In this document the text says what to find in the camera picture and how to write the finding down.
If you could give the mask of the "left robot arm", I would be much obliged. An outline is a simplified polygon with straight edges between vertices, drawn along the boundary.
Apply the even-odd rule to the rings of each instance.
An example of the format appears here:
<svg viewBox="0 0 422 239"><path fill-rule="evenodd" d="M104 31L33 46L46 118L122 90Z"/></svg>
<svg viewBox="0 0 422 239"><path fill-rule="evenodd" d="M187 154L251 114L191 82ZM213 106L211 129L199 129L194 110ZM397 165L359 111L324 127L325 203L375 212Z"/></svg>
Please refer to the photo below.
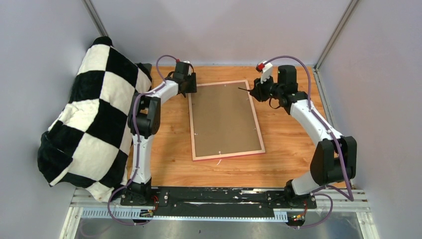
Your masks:
<svg viewBox="0 0 422 239"><path fill-rule="evenodd" d="M152 199L151 152L160 128L161 106L172 97L197 91L194 68L189 61L179 61L164 82L132 98L128 126L133 135L133 166L128 186L121 196L123 206L146 206Z"/></svg>

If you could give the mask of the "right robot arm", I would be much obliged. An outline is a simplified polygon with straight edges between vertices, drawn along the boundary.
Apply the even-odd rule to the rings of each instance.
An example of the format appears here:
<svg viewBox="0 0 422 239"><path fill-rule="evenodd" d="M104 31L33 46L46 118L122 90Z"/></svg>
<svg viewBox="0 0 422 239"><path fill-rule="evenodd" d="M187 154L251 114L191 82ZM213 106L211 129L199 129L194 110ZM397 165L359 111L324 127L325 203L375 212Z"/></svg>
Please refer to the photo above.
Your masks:
<svg viewBox="0 0 422 239"><path fill-rule="evenodd" d="M296 208L312 193L332 188L334 182L346 183L347 192L343 195L352 201L350 180L356 175L356 140L332 127L315 108L310 96L299 91L294 66L279 66L277 82L271 76L272 68L267 62L257 65L261 77L254 80L249 94L259 102L277 100L278 107L299 122L316 146L309 171L286 183L286 205Z"/></svg>

